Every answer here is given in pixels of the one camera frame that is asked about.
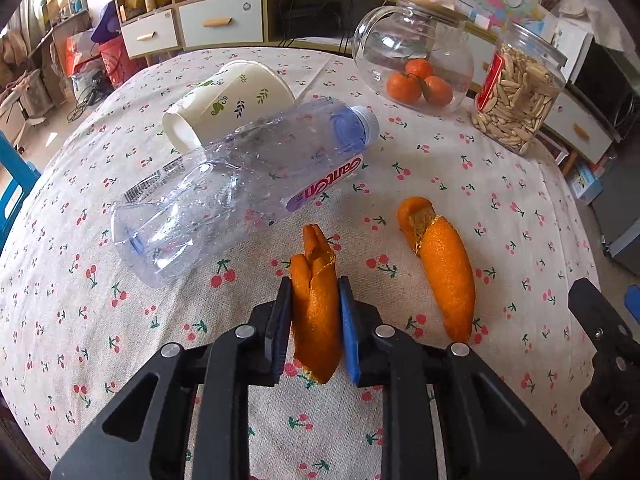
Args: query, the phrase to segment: white drawer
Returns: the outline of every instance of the white drawer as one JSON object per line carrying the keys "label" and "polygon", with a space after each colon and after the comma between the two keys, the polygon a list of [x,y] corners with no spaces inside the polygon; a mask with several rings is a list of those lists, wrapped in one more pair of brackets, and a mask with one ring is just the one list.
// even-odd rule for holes
{"label": "white drawer", "polygon": [[593,163],[600,160],[611,144],[611,138],[600,123],[567,90],[556,99],[545,125]]}
{"label": "white drawer", "polygon": [[[262,42],[262,0],[204,0],[180,6],[179,11],[185,48]],[[227,18],[228,24],[207,26]]]}
{"label": "white drawer", "polygon": [[173,9],[163,10],[122,27],[129,57],[178,46]]}
{"label": "white drawer", "polygon": [[471,56],[474,58],[474,76],[471,81],[482,86],[486,71],[494,58],[495,45],[471,33],[469,33],[469,39],[466,44],[471,51]]}

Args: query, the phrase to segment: tablecloth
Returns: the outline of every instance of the tablecloth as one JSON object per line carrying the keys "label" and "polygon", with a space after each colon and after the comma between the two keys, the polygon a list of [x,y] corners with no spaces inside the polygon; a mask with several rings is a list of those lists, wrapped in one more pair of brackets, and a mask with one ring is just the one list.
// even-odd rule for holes
{"label": "tablecloth", "polygon": [[[176,158],[162,111],[231,59],[271,66],[299,101],[333,96],[369,106],[380,137],[354,179],[173,285],[148,288],[113,249],[110,206]],[[361,81],[351,59],[306,50],[203,50],[147,68],[45,168],[0,256],[0,381],[16,420],[53,467],[164,343],[207,344],[273,300],[310,222],[329,238],[358,300],[418,341],[444,347],[442,317],[395,219],[412,195],[429,198],[465,243],[478,297],[470,345],[577,462],[596,431],[578,400],[594,348],[567,295],[575,279],[598,279],[551,156],[541,146],[528,159],[507,152],[473,129],[464,109],[438,118],[398,107]],[[292,360],[292,346],[279,386],[251,388],[252,474],[376,478],[381,389],[355,388],[343,367],[318,385]],[[189,472],[193,435],[187,460]]]}

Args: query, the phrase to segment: paper cup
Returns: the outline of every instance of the paper cup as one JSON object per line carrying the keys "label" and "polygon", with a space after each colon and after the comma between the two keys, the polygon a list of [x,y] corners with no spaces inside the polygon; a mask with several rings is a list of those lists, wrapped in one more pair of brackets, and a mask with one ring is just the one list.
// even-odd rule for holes
{"label": "paper cup", "polygon": [[234,60],[171,105],[162,115],[162,129],[175,149],[186,153],[295,101],[289,86],[269,67]]}

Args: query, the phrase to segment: glass jar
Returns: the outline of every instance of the glass jar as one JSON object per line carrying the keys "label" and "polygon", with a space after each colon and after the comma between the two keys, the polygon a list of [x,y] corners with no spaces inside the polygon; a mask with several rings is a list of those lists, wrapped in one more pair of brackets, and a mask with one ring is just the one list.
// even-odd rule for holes
{"label": "glass jar", "polygon": [[565,85],[566,57],[530,30],[508,21],[476,95],[474,126],[524,155]]}
{"label": "glass jar", "polygon": [[434,0],[398,0],[362,19],[353,60],[378,94],[441,115],[458,107],[473,77],[464,24],[464,15]]}

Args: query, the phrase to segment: curtain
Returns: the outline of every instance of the curtain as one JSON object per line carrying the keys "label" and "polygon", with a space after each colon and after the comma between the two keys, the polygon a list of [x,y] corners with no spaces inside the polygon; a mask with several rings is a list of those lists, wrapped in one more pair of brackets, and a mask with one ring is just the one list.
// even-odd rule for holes
{"label": "curtain", "polygon": [[24,44],[30,54],[43,38],[43,30],[33,9],[32,0],[22,0],[9,19],[8,28],[18,30],[22,34]]}

